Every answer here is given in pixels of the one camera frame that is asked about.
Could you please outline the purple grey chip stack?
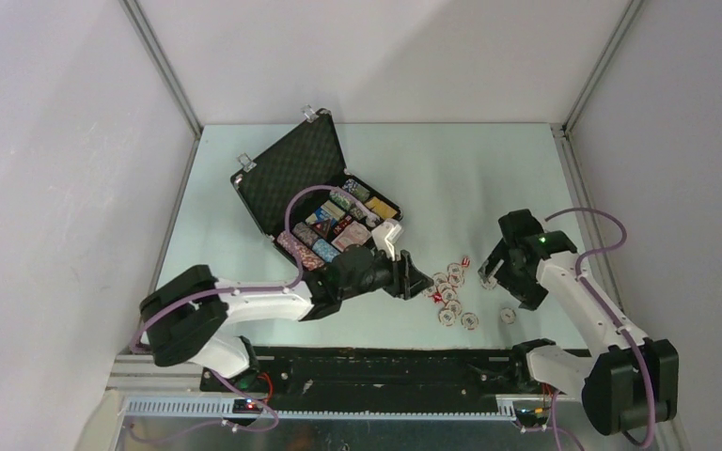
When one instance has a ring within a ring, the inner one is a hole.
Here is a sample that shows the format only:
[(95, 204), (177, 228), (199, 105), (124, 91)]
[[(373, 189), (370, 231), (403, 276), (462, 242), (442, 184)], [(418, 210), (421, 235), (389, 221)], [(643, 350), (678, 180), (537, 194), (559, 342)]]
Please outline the purple grey chip stack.
[(303, 222), (294, 226), (292, 234), (307, 247), (312, 247), (321, 238), (311, 226)]

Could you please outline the blue patterned card deck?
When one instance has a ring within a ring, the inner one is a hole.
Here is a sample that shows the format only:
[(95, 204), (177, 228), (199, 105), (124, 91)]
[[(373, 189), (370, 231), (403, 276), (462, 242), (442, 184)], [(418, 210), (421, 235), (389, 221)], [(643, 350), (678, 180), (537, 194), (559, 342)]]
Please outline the blue patterned card deck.
[(346, 214), (346, 210), (327, 200), (306, 218), (305, 223), (321, 238), (332, 240), (337, 234), (337, 226)]

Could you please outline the white red chip stack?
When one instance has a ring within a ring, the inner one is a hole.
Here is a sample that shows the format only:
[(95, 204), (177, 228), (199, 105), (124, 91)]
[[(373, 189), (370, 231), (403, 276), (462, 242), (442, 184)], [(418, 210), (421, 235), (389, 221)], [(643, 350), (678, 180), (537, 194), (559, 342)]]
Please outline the white red chip stack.
[(450, 262), (444, 272), (436, 272), (432, 276), (433, 288), (426, 289), (422, 295), (432, 301), (434, 293), (439, 293), (444, 298), (444, 304), (435, 303), (438, 306), (437, 318), (440, 324), (447, 327), (461, 325), (467, 331), (474, 331), (479, 327), (479, 317), (466, 309), (459, 298), (459, 291), (464, 286), (466, 274), (471, 267), (471, 260), (468, 268), (461, 265), (464, 258)]

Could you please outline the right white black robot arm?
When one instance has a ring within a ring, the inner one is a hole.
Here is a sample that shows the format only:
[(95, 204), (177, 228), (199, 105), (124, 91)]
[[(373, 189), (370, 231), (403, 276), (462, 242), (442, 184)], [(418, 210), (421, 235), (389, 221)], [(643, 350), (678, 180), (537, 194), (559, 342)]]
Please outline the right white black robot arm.
[(496, 281), (526, 310), (552, 297), (589, 352), (577, 356), (550, 339), (518, 344), (511, 350), (512, 386), (532, 393), (547, 384), (579, 400), (600, 434), (649, 446), (657, 424), (677, 414), (676, 348), (636, 326), (584, 269), (595, 250), (579, 252), (565, 232), (545, 229), (530, 210), (511, 211), (498, 224), (501, 239), (479, 268), (480, 279)]

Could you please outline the black poker set case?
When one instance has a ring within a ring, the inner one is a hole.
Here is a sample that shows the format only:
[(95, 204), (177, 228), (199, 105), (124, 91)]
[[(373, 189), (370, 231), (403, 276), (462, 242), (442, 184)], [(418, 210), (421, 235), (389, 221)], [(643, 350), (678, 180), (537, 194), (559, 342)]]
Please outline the black poker set case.
[[(275, 247), (293, 264), (301, 264), (299, 257), (290, 255), (276, 242), (277, 236), (288, 232), (325, 201), (331, 190), (342, 189), (348, 178), (359, 180), (370, 191), (395, 206), (399, 205), (352, 173), (347, 167), (339, 142), (337, 128), (329, 110), (306, 111), (306, 120), (274, 142), (255, 158), (242, 155), (242, 170), (231, 182), (248, 209), (259, 230), (270, 238)], [(337, 235), (351, 222), (366, 226), (371, 232), (377, 225), (374, 214), (355, 199), (355, 206), (337, 226)]]

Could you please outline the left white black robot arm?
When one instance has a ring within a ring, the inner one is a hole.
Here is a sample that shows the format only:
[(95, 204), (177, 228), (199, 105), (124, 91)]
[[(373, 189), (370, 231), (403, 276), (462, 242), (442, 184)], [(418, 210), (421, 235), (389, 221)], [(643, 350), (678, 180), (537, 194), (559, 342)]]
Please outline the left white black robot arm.
[(335, 314), (343, 302), (382, 290), (409, 300), (433, 285), (411, 255), (352, 246), (294, 285), (231, 282), (195, 265), (153, 291), (139, 305), (142, 320), (132, 349), (148, 351), (159, 367), (194, 363), (215, 371), (237, 391), (259, 379), (252, 344), (225, 326), (267, 319), (310, 321)]

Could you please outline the light blue chip stack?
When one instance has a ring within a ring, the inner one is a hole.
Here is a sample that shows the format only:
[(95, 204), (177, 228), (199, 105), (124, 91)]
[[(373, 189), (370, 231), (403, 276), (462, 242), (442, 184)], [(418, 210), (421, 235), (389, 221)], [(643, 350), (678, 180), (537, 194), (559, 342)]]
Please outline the light blue chip stack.
[(332, 262), (341, 252), (325, 239), (316, 240), (311, 246), (312, 251), (326, 263)]

